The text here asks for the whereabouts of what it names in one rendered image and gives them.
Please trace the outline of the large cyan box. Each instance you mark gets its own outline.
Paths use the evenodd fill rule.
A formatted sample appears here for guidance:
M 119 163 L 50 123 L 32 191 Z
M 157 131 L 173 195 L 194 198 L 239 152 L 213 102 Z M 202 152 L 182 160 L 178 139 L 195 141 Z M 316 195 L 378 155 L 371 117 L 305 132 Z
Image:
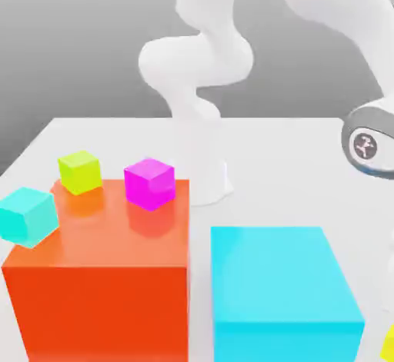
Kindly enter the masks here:
M 365 320 L 319 227 L 211 229 L 214 362 L 356 362 Z

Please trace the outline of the small magenta cube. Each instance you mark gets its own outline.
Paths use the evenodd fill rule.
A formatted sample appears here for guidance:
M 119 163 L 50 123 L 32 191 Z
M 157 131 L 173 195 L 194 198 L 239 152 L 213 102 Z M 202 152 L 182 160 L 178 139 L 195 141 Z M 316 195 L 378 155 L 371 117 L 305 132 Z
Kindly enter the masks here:
M 175 169 L 154 158 L 145 158 L 124 169 L 127 200 L 154 211 L 175 198 Z

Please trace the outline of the large orange box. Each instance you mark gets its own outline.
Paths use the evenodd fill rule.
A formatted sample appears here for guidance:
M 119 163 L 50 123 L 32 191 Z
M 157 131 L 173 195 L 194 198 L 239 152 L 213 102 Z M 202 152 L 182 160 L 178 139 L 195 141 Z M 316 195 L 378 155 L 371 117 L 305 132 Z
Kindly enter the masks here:
M 2 273 L 29 362 L 189 362 L 189 183 L 155 211 L 121 180 L 52 186 L 58 229 Z

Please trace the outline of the small lime cube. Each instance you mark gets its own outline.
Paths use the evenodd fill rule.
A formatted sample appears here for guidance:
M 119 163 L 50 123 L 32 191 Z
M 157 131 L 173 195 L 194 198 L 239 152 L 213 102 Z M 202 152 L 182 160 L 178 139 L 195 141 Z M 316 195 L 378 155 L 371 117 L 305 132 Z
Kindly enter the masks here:
M 85 150 L 59 158 L 58 167 L 62 185 L 73 195 L 102 186 L 99 160 Z

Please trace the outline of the small yellow cube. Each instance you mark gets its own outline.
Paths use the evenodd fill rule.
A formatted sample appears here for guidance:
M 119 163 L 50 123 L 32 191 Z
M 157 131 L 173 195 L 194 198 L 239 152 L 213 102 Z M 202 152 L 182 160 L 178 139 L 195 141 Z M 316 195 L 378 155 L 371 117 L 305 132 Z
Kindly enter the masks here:
M 380 357 L 386 362 L 394 362 L 394 324 L 387 331 Z

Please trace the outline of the small turquoise cube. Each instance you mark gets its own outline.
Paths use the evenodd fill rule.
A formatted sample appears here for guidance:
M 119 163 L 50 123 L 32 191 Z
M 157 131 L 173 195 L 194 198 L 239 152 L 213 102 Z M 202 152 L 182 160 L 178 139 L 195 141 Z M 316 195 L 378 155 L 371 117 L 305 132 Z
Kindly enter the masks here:
M 33 248 L 58 228 L 53 194 L 19 188 L 0 199 L 0 237 Z

